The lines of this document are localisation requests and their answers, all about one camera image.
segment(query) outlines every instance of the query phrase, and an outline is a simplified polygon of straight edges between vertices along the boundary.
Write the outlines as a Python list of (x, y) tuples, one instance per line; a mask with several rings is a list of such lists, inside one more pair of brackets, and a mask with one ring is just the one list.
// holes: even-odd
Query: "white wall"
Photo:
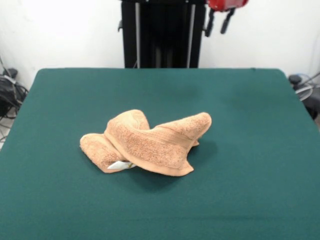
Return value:
[[(320, 70), (320, 1), (250, 0), (226, 35), (217, 14), (203, 38), (200, 67)], [(30, 87), (41, 68), (122, 68), (119, 0), (0, 0), (0, 54)]]

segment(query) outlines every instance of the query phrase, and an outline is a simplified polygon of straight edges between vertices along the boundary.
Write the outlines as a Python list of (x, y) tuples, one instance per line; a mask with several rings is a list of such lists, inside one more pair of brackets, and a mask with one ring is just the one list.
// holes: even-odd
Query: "metal rod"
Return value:
[(191, 6), (191, 16), (190, 16), (188, 55), (187, 55), (187, 62), (186, 62), (186, 67), (187, 68), (190, 68), (192, 39), (194, 37), (195, 13), (196, 13), (196, 5), (192, 4), (192, 6)]
[(141, 52), (140, 52), (140, 3), (135, 4), (135, 33), (136, 33), (136, 63), (137, 68), (141, 68)]

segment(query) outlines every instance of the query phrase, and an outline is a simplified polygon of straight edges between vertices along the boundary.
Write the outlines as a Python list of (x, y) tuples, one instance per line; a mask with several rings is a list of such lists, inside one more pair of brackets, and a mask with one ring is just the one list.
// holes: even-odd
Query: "green tablecloth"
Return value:
[[(130, 109), (210, 113), (195, 171), (93, 165), (81, 136)], [(319, 238), (320, 136), (278, 70), (41, 70), (0, 152), (1, 240)]]

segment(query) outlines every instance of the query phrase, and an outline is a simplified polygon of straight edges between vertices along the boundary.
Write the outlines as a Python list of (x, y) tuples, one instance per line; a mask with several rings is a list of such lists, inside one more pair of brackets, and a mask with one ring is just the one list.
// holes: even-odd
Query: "black cable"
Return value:
[(11, 129), (11, 127), (3, 125), (2, 123), (0, 123), (0, 126), (3, 127), (3, 128), (6, 128), (6, 129)]
[(299, 86), (311, 82), (313, 79), (317, 78), (318, 76), (320, 76), (320, 71), (317, 74), (315, 74), (314, 76), (312, 76), (309, 79), (307, 79), (306, 81), (302, 81), (299, 84)]
[(0, 138), (0, 143), (3, 143), (3, 140), (5, 140), (7, 137), (8, 137), (8, 135), (7, 136), (3, 136), (2, 138)]

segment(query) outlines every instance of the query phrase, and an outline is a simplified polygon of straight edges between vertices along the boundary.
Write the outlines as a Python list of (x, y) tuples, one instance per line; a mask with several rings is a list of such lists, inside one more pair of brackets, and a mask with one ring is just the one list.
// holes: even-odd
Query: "white tag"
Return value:
[(116, 161), (114, 164), (111, 164), (108, 169), (132, 169), (137, 165), (134, 165), (133, 163), (127, 161)]

